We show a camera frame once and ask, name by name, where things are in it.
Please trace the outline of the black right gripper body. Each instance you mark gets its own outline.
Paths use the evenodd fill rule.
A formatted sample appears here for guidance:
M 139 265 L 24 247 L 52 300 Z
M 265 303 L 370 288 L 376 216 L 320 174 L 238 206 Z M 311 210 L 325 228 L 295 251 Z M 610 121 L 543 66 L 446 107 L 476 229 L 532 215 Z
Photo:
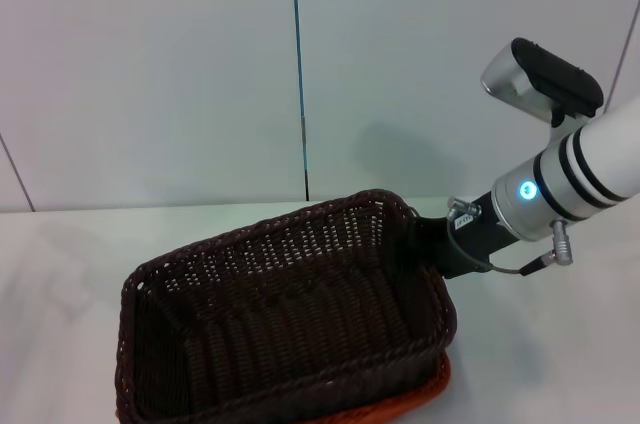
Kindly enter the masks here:
M 443 277 L 452 279 L 490 271 L 520 274 L 518 269 L 490 262 L 492 254 L 517 242 L 517 238 L 501 224 L 490 192 L 474 201 L 450 197 L 448 207 L 446 240 L 442 250 Z

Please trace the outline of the orange woven plastic basket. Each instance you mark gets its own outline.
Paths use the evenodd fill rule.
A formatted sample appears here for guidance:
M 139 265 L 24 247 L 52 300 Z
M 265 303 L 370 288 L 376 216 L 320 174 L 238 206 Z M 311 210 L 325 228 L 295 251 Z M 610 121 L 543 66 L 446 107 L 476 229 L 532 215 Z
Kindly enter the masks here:
M 119 424 L 390 424 L 410 411 L 437 399 L 447 388 L 451 379 L 451 364 L 448 355 L 442 352 L 437 359 L 435 374 L 428 381 L 410 391 L 378 402 L 342 410 L 314 419 L 262 420 L 234 422 L 227 417 L 187 417 L 184 422 L 175 419 L 144 420 L 134 417 L 124 404 L 117 404 L 115 416 Z

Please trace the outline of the dark brown woven basket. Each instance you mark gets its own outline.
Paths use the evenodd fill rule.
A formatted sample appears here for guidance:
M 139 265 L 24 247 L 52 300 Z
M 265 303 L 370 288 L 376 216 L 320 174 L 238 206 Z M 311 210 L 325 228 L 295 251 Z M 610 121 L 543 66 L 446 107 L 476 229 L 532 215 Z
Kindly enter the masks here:
M 398 244 L 416 213 L 368 190 L 197 241 L 121 291 L 116 405 L 144 420 L 314 419 L 415 389 L 455 307 Z

